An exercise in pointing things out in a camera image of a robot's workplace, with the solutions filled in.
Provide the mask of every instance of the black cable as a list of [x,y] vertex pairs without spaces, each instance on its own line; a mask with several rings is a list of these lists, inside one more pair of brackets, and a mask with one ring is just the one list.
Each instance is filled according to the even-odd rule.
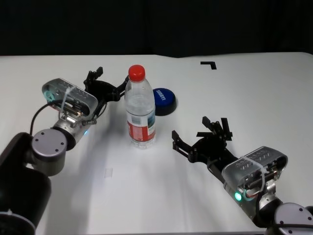
[[218,170],[218,168],[217,168],[214,164],[212,164],[212,165],[210,166],[210,168],[208,168],[208,170],[209,170],[210,173],[211,173],[212,175],[214,175],[222,184],[225,183],[225,179],[223,178],[221,172]]
[[29,131],[29,134],[32,136],[33,135],[33,129],[34,129],[34,122],[35,122],[35,119],[37,117],[37,115],[46,107],[52,105],[52,104],[62,104],[63,100],[62,99],[58,99],[58,100],[54,100],[54,101],[51,101],[47,104],[45,104],[43,107],[41,107],[34,115],[32,121],[31,121],[31,124],[30,124],[30,131]]
[[260,217],[260,200],[263,197],[263,192],[258,193],[258,197],[256,198],[256,208],[255,208],[255,213],[258,217]]
[[98,117],[99,117],[99,113],[101,112],[101,109],[103,108],[103,106],[104,106],[106,103],[107,103],[107,102],[106,102],[104,99],[102,99],[102,100],[98,103],[96,109],[93,111],[93,115],[92,115],[92,118],[91,118],[91,119],[94,119],[94,118],[98,118]]
[[299,229],[313,229],[311,224],[273,224],[274,228],[299,228]]
[[104,109],[103,109],[103,111],[99,114],[99,116],[98,116],[98,118],[104,113],[104,111],[107,109],[107,104],[108,103],[106,103],[105,105],[104,105]]

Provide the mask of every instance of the green led light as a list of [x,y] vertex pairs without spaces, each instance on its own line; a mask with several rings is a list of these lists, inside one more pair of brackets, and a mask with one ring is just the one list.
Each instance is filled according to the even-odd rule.
[[241,196],[241,194],[240,193],[235,193],[235,198],[236,198],[236,200],[237,201],[241,201],[241,199],[242,199],[242,196]]

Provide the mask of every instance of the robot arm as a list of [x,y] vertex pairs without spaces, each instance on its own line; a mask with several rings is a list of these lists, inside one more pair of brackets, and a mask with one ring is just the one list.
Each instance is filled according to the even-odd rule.
[[203,117],[202,123],[211,132],[198,132],[197,137],[202,139],[193,146],[184,143],[177,132],[172,131],[173,149],[191,163],[206,164],[252,222],[260,228],[268,228],[268,234],[289,235],[299,230],[312,234],[312,207],[283,204],[275,194],[276,182],[288,162],[287,156],[263,146],[238,159],[226,148],[226,141],[232,140],[227,119],[222,118],[222,126],[207,117]]
[[120,100],[128,78],[116,88],[96,81],[102,73],[101,67],[89,72],[85,91],[60,78],[44,84],[43,94],[48,102],[45,106],[59,111],[59,120],[51,129],[32,136],[34,119],[45,106],[42,107],[32,120],[30,134],[17,134],[0,155],[1,233],[35,234],[51,194],[49,176],[63,169],[66,151],[97,123],[107,103]]

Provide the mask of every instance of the bottle label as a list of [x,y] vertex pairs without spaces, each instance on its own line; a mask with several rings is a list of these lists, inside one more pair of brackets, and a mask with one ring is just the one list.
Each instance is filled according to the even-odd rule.
[[153,110],[145,116],[136,116],[127,113],[127,123],[130,136],[136,141],[149,141],[156,134],[156,115]]

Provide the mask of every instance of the red bottle cap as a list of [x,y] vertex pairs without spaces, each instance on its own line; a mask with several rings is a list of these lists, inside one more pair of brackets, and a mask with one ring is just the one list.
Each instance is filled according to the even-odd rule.
[[133,65],[128,70],[128,77],[133,82],[141,82],[145,79],[145,68],[141,65]]

